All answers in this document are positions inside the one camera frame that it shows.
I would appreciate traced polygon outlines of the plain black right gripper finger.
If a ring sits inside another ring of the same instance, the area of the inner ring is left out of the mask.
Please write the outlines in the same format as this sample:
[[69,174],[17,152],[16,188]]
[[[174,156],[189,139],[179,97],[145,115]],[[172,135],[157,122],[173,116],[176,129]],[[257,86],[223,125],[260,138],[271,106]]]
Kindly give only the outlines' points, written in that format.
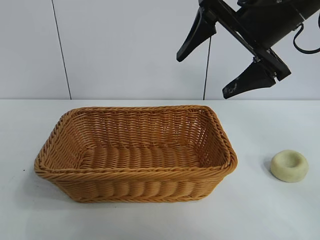
[[204,41],[217,33],[217,18],[213,19],[206,16],[208,11],[204,7],[199,7],[192,27],[183,42],[182,46],[176,53],[176,60],[182,62],[193,50],[195,50]]

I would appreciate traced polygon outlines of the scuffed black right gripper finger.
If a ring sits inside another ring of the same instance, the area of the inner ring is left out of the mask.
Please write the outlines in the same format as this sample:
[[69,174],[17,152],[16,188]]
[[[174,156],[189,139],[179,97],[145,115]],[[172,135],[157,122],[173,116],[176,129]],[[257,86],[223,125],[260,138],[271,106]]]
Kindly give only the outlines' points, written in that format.
[[252,62],[238,77],[222,89],[222,93],[225,99],[229,99],[248,91],[270,88],[275,84],[272,72],[262,63]]

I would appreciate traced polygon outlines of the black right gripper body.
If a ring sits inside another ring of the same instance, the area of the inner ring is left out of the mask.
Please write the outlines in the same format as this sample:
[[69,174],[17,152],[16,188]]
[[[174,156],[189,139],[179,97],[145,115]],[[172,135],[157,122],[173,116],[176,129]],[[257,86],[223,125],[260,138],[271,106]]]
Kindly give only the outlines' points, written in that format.
[[254,56],[247,68],[259,69],[272,80],[281,81],[291,74],[272,46],[307,18],[305,0],[239,0],[233,10],[223,0],[201,0],[205,19],[220,23]]

